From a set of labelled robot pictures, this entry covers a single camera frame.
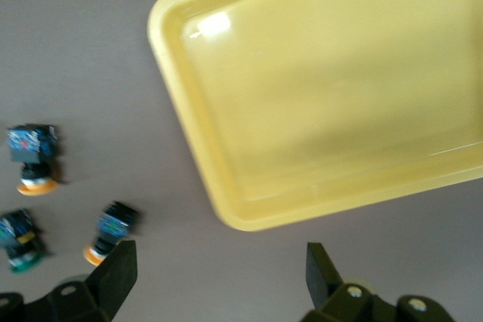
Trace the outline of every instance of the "metal bolt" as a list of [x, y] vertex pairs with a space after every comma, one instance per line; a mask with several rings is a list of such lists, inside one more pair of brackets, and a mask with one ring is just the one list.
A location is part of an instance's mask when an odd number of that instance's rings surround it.
[[419, 312], [426, 312], [427, 310], [426, 303], [418, 298], [411, 298], [409, 300], [409, 305]]
[[74, 286], [67, 286], [60, 291], [60, 294], [62, 296], [68, 296], [69, 294], [74, 293], [75, 290], [76, 288]]
[[347, 292], [350, 294], [351, 297], [354, 298], [361, 298], [362, 297], [362, 290], [356, 286], [350, 286], [347, 288]]

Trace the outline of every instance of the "green base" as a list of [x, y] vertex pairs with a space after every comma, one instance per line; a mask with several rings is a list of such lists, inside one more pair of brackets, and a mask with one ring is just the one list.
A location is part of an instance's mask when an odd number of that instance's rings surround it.
[[25, 262], [21, 265], [18, 265], [17, 267], [12, 267], [12, 268], [10, 268], [10, 270], [14, 274], [24, 273], [24, 272], [32, 269], [36, 265], [38, 265], [38, 262], [40, 262], [40, 259], [42, 259], [42, 257], [43, 257], [42, 254], [38, 254], [32, 260], [29, 260], [28, 262]]

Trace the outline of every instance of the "orange base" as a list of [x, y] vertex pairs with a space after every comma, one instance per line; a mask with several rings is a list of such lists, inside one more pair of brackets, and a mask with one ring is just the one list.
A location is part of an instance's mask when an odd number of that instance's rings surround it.
[[104, 258], [96, 256], [92, 253], [92, 248], [90, 245], [87, 245], [86, 248], [84, 248], [84, 258], [86, 258], [90, 264], [95, 265], [96, 267], [104, 260]]
[[38, 184], [38, 185], [20, 184], [18, 185], [17, 190], [20, 194], [23, 194], [26, 196], [39, 196], [39, 195], [48, 194], [49, 192], [52, 192], [53, 190], [57, 189], [57, 187], [58, 187], [57, 182], [53, 180], [49, 180], [45, 184]]

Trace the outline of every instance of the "gray table surface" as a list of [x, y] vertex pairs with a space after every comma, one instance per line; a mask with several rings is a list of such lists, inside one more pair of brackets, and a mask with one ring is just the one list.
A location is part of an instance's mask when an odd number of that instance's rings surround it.
[[27, 301], [90, 273], [82, 248], [112, 200], [144, 212], [139, 278], [116, 321], [286, 321], [312, 307], [307, 241], [389, 302], [419, 293], [458, 321], [483, 314], [483, 180], [264, 232], [225, 226], [211, 209], [147, 37], [156, 0], [0, 0], [0, 128], [59, 127], [67, 185], [17, 193], [19, 164], [0, 139], [2, 211], [28, 207], [52, 256], [0, 290]]

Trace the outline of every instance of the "black plastic part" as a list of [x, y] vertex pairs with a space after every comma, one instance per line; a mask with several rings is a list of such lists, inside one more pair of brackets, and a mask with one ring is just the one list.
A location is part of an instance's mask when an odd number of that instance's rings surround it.
[[331, 258], [320, 243], [307, 244], [305, 278], [315, 309], [320, 308], [343, 283]]
[[[397, 306], [384, 302], [357, 284], [345, 284], [320, 243], [307, 246], [306, 282], [315, 307], [303, 322], [454, 322], [441, 305], [420, 296], [403, 296]], [[349, 288], [360, 293], [350, 293]], [[426, 306], [418, 311], [411, 304]]]
[[96, 253], [99, 253], [101, 256], [106, 256], [114, 249], [115, 243], [117, 243], [118, 238], [114, 238], [113, 236], [110, 236], [105, 232], [100, 232], [100, 234], [105, 238], [111, 237], [111, 239], [115, 239], [114, 243], [110, 243], [107, 240], [99, 237], [94, 243], [94, 250], [96, 251]]
[[64, 283], [26, 305], [18, 293], [0, 293], [0, 322], [109, 322], [136, 279], [136, 244], [122, 241], [84, 282]]
[[6, 247], [5, 251], [7, 252], [9, 259], [20, 258], [26, 255], [27, 253], [32, 253], [32, 252], [34, 252], [35, 254], [40, 253], [40, 250], [37, 249], [37, 246], [32, 241], [28, 241], [25, 244], [18, 244], [15, 247]]
[[[135, 209], [119, 201], [114, 201], [103, 212], [108, 216], [116, 218], [119, 222], [123, 222], [128, 226], [128, 229], [131, 229], [139, 214]], [[98, 230], [98, 236], [93, 243], [94, 250], [101, 256], [106, 256], [111, 253], [119, 239], [119, 236], [112, 235], [104, 230]]]
[[52, 169], [46, 162], [40, 164], [23, 164], [20, 176], [26, 180], [50, 179], [52, 177]]

